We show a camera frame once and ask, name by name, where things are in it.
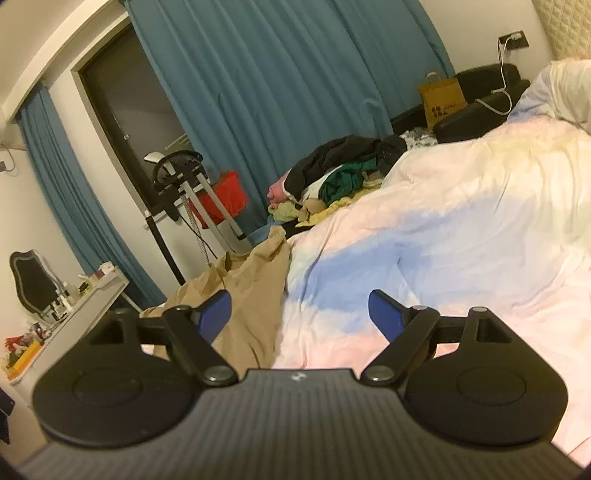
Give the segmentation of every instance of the black jacket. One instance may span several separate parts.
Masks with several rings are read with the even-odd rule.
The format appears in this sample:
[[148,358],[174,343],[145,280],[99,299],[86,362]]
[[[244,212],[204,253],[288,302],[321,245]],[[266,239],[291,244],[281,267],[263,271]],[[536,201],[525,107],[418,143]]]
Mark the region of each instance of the black jacket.
[[378,168],[385,176],[406,150],[406,142],[398,135],[384,140],[357,135],[331,140],[316,148],[306,158],[302,158],[291,169],[284,187],[296,200],[300,200],[304,189],[331,168],[371,157],[377,157]]

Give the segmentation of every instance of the white duvet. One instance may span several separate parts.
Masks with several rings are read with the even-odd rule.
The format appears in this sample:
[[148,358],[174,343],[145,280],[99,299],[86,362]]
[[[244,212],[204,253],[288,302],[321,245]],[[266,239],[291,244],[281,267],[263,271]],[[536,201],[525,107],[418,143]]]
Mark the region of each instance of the white duvet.
[[507,124],[406,153],[381,190],[291,239],[275,366],[359,373],[387,343],[368,316],[375,288],[442,314],[488,306],[565,380],[554,441],[590,461],[591,108],[570,85],[582,78],[591,62],[551,65]]

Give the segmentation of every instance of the pink cloth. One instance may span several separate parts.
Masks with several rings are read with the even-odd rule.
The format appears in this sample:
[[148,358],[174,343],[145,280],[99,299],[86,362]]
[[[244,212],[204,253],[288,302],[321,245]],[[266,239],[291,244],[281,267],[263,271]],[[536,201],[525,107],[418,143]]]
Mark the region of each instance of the pink cloth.
[[280,203],[283,203],[287,200],[287,195],[283,188],[283,182],[289,175],[289,171],[286,171],[285,174],[277,180],[273,185],[269,187],[269,193],[267,193],[267,198],[272,207],[278,206]]

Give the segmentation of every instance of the ceiling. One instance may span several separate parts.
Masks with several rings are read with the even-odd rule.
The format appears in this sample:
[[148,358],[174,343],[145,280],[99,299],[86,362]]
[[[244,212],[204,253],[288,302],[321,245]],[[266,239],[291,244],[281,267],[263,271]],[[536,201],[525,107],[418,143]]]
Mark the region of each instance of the ceiling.
[[83,0],[0,3],[0,105],[35,53]]

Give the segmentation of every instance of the green cloth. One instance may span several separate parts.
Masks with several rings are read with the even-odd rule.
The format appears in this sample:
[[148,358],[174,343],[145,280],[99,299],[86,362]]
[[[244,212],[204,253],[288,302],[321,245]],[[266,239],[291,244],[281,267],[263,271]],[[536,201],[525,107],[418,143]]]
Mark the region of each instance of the green cloth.
[[346,163],[331,173],[320,187],[318,198],[330,205],[343,197],[363,188],[364,171],[375,171],[378,162],[375,157],[363,162]]

